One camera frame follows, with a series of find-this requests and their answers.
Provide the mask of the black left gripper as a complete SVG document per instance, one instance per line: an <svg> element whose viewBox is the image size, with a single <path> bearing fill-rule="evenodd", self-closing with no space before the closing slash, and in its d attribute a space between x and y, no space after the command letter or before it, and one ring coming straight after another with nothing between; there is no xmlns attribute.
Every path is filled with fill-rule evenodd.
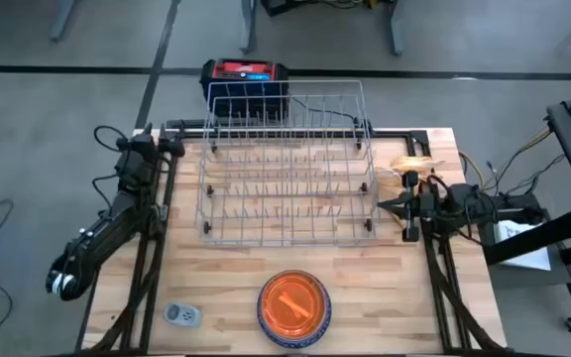
<svg viewBox="0 0 571 357"><path fill-rule="evenodd" d="M164 124L160 128L158 144L162 153L169 153L174 158L182 158L185 155L183 142L169 141ZM157 170L160 167L159 151L151 133L142 132L130 139L118 138L116 147L120 153L120 158L114 165L117 174L144 168Z"/></svg>

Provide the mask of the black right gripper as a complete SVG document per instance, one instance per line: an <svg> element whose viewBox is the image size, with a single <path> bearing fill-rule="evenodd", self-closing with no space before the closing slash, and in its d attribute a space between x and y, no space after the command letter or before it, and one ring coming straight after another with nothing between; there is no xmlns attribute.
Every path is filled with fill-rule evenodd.
<svg viewBox="0 0 571 357"><path fill-rule="evenodd" d="M414 194L414 189L419 186L419 176L416 171L407 171L402 175L402 185L405 191L401 191L394 197L378 202L380 212L379 222L381 224L394 224L398 228L403 228L403 242L417 242L419 239L419 228L414 224L414 218L431 220L436 215L436 197L430 185L426 191L419 191Z"/></svg>

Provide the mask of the red black power station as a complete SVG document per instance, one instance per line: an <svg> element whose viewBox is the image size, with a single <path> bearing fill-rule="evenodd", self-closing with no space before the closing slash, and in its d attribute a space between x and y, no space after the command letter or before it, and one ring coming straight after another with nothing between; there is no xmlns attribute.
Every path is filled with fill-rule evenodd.
<svg viewBox="0 0 571 357"><path fill-rule="evenodd" d="M288 108L288 68L263 60L210 59L199 83L217 117L279 121Z"/></svg>

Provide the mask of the grey table leg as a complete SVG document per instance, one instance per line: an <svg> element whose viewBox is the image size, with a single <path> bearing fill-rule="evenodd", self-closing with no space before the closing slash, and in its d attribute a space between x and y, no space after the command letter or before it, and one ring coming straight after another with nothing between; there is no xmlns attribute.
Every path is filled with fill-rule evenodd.
<svg viewBox="0 0 571 357"><path fill-rule="evenodd" d="M256 43L256 9L258 0L241 0L240 46L242 54L249 54Z"/></svg>
<svg viewBox="0 0 571 357"><path fill-rule="evenodd" d="M57 13L50 32L50 40L54 43L58 43L63 39L77 0L56 0L56 3Z"/></svg>
<svg viewBox="0 0 571 357"><path fill-rule="evenodd" d="M392 54L400 57L404 51L403 39L401 35L403 5L401 0L390 0L388 7L389 26L390 26L390 44Z"/></svg>

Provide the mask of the grey power strip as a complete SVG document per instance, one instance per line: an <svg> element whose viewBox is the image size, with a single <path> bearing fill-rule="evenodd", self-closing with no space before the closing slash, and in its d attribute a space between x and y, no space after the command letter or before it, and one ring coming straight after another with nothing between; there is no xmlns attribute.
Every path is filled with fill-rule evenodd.
<svg viewBox="0 0 571 357"><path fill-rule="evenodd" d="M197 328L201 325L203 314L195 306L180 302L170 302L164 309L163 318L166 322L187 328Z"/></svg>

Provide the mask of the black equipment box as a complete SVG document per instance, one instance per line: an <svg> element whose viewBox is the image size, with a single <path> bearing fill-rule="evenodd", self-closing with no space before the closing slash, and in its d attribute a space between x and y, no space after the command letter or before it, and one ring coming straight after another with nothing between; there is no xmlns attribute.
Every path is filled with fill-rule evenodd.
<svg viewBox="0 0 571 357"><path fill-rule="evenodd" d="M274 17L293 9L322 4L338 10L351 10L358 7L374 9L380 4L386 4L393 12L400 0L260 0L261 5L270 17Z"/></svg>

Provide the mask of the black aluminium table frame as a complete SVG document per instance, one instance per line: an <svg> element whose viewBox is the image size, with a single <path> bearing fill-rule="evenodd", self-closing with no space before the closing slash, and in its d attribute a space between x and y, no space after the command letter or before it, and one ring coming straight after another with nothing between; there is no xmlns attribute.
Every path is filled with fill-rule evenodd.
<svg viewBox="0 0 571 357"><path fill-rule="evenodd" d="M381 129L372 140L374 165L387 167L408 155L409 134L428 139L436 172L452 182L463 180L451 128ZM290 248L211 245L198 237L194 223L201 144L185 142L178 159L168 206L163 248L151 318L147 302L135 313L131 344L143 351L119 350L122 336L105 352L124 356L306 355L382 356L443 353L424 243L402 243L400 223L381 213L374 223L377 242L357 246ZM127 303L139 238L127 243L103 265L90 293L76 352L91 349L118 319ZM503 323L481 247L463 238L451 241L453 265L462 300L488 335L506 346ZM327 332L309 347L286 349L261 331L256 303L261 287L274 274L303 270L328 289L332 317ZM196 305L204 313L197 328L172 326L163 309L172 301Z"/></svg>

